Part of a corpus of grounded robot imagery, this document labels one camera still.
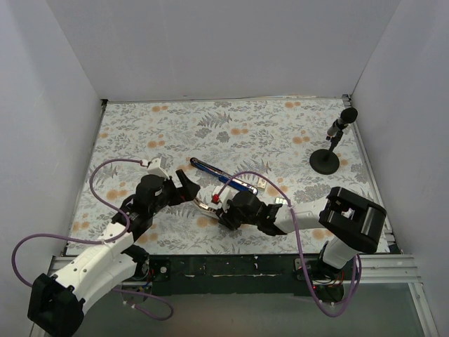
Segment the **white staple box sleeve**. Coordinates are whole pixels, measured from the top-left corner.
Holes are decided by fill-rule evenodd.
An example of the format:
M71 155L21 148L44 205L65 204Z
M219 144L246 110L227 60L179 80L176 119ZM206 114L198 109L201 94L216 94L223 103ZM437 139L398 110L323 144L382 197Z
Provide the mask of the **white staple box sleeve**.
M264 178L259 178L257 181L257 188L264 190L267 186L267 181Z

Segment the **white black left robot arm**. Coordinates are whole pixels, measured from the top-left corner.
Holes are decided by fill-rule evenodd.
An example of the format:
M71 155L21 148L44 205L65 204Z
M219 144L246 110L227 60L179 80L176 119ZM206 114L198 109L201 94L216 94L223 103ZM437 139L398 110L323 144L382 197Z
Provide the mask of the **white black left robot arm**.
M160 210L194 200L201 189L183 171L176 174L180 187L162 173L143 176L99 236L99 244L51 276L39 275L32 284L28 318L51 336L73 336L88 310L115 286L129 278L143 280L149 263L139 257L142 249L135 241Z

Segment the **blue black stapler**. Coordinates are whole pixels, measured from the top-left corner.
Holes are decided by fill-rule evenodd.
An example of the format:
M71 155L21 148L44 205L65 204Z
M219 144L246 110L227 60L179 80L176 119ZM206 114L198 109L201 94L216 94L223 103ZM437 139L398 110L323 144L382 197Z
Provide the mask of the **blue black stapler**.
M190 164L193 167L216 177L221 183L226 183L231 178L231 175L229 173L226 173L219 168L216 168L210 164L207 164L206 162L201 161L201 160L197 159L196 157L192 157L190 159ZM238 178L233 178L232 181L229 183L229 186L231 188L234 188L235 190L238 190L239 192L248 191L248 192L252 192L254 195L258 194L258 190L255 186L253 186L249 183L243 182L242 180L239 180Z

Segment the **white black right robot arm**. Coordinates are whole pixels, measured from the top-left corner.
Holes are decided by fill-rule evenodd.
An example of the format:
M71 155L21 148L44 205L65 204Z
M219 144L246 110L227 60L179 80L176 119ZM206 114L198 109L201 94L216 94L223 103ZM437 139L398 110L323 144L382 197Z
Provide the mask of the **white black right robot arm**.
M373 254L382 234L386 210L343 187L334 187L327 197L307 202L296 209L287 204L266 204L255 194L224 189L224 197L213 197L218 204L218 222L230 230L254 225L269 236L290 234L296 229L325 228L333 235L320 251L319 274L333 279L358 253Z

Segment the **metal stapler magazine rail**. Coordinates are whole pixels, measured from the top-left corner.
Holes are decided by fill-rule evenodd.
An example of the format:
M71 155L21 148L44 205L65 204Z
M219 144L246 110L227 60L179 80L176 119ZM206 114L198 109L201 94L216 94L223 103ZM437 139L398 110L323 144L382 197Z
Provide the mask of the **metal stapler magazine rail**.
M200 210L200 212L205 215L208 216L210 218L214 218L214 219L219 219L219 216L217 215L218 210L220 209L219 206L217 204L214 203L205 203L202 200L200 200L198 197L196 197L193 201L192 201L196 207Z

